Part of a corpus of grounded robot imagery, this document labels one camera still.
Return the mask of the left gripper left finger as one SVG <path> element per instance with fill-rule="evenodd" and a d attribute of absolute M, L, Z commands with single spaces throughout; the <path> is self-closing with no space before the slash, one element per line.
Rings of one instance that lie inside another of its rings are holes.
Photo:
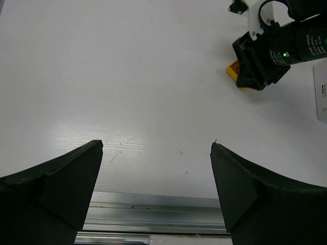
<path fill-rule="evenodd" d="M 82 231 L 103 157 L 92 140 L 1 178 L 1 244 L 74 244 Z"/>

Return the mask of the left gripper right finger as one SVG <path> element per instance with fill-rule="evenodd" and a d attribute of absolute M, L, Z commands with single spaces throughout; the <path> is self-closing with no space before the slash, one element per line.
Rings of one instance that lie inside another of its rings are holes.
<path fill-rule="evenodd" d="M 287 178 L 213 143 L 211 163 L 233 244 L 326 244 L 326 188 Z"/>

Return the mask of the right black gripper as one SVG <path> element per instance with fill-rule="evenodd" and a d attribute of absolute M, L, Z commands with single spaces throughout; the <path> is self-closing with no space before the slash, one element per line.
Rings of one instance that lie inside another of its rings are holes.
<path fill-rule="evenodd" d="M 232 47 L 239 63 L 237 87 L 261 91 L 277 83 L 291 65 L 326 58 L 326 15 L 282 27 L 273 22 L 256 40 L 245 33 Z"/>

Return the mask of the orange lego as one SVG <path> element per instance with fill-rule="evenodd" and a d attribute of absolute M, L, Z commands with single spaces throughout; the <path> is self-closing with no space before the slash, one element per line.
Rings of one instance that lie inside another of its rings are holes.
<path fill-rule="evenodd" d="M 238 60 L 229 65 L 225 72 L 231 77 L 231 79 L 236 83 L 239 75 L 239 62 Z"/>

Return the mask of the white divided container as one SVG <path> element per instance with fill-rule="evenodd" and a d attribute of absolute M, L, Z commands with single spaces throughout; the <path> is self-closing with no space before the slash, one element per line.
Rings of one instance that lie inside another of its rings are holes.
<path fill-rule="evenodd" d="M 326 59 L 313 66 L 317 118 L 326 122 Z"/>

